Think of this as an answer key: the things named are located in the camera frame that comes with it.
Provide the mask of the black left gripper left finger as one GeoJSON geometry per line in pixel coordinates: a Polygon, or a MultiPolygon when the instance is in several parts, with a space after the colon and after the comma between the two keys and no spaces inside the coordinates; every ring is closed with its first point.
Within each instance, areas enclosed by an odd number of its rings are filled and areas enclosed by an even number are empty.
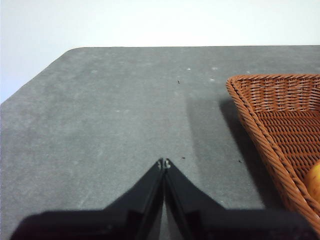
{"type": "Polygon", "coordinates": [[[13,240],[146,240],[159,226],[164,202],[163,159],[103,209],[45,211],[24,218],[13,240]]]}

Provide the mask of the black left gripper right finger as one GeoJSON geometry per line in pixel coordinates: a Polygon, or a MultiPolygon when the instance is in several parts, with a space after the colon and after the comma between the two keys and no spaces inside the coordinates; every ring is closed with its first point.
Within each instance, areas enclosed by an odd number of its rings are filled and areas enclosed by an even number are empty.
{"type": "Polygon", "coordinates": [[[296,212],[226,209],[197,188],[168,158],[164,160],[167,209],[185,240],[316,240],[296,212]]]}

